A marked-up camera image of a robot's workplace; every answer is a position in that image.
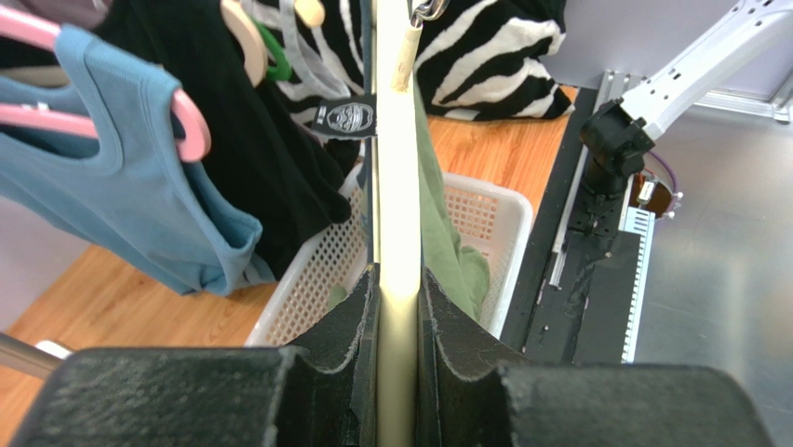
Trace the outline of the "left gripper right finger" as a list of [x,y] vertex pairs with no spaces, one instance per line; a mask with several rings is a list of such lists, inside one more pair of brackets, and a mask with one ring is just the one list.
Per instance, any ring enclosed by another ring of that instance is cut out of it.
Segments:
[[537,363],[455,305],[419,292],[420,446],[769,446],[726,373],[675,365]]

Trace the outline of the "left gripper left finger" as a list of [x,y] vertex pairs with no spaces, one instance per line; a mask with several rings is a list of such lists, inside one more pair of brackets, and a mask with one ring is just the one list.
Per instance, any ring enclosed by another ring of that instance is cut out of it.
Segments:
[[281,347],[96,348],[45,381],[14,446],[372,446],[380,268]]

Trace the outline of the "green tank top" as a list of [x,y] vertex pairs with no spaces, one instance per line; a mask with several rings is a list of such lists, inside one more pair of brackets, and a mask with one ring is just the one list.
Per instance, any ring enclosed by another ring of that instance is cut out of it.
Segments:
[[421,203],[423,263],[450,300],[479,320],[490,284],[490,267],[477,249],[462,244],[446,206],[443,171],[434,150],[423,100],[414,90],[415,126]]

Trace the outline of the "cream plastic hanger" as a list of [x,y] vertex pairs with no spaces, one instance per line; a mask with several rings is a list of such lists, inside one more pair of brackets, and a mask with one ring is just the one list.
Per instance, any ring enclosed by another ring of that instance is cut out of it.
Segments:
[[421,218],[414,93],[392,87],[410,25],[406,1],[376,4],[377,171],[381,305],[377,445],[415,443]]

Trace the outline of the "black tank top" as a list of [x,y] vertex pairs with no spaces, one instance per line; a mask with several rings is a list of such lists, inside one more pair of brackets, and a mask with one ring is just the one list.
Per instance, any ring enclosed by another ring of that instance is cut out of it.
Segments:
[[[291,118],[273,86],[250,83],[219,2],[115,1],[98,26],[84,30],[165,70],[198,107],[212,145],[194,163],[261,224],[255,252],[273,272],[270,282],[307,239],[350,217],[341,188],[356,150],[324,147]],[[39,88],[70,84],[54,53],[2,35],[1,70],[1,80]]]

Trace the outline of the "blue tank top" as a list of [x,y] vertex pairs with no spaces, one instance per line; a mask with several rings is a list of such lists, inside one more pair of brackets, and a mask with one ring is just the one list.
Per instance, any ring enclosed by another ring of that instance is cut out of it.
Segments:
[[[58,102],[84,113],[72,81]],[[179,294],[227,295],[274,279],[255,252],[261,224],[204,167],[151,142],[121,149],[41,129],[1,130],[1,193],[100,245]]]

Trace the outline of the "pink plastic hanger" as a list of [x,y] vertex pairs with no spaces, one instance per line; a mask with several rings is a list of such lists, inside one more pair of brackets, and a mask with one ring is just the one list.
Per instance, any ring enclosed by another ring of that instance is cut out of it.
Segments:
[[186,163],[206,156],[206,119],[166,71],[73,25],[58,25],[10,7],[1,35],[55,54],[86,111],[58,102],[59,89],[1,80],[1,122],[98,139],[121,149],[136,140],[169,149]]

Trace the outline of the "beige wooden hanger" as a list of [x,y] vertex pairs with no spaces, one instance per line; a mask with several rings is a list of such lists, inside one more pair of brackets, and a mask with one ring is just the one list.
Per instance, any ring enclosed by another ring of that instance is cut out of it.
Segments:
[[239,1],[220,2],[222,20],[242,49],[244,70],[250,83],[256,87],[266,78],[266,69],[273,65],[272,56],[265,48],[252,18]]

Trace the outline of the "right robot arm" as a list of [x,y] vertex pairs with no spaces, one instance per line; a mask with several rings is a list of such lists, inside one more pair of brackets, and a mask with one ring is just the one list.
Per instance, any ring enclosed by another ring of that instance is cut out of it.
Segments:
[[792,35],[789,1],[740,1],[669,64],[603,103],[579,138],[591,159],[585,190],[619,196],[669,126],[716,85]]

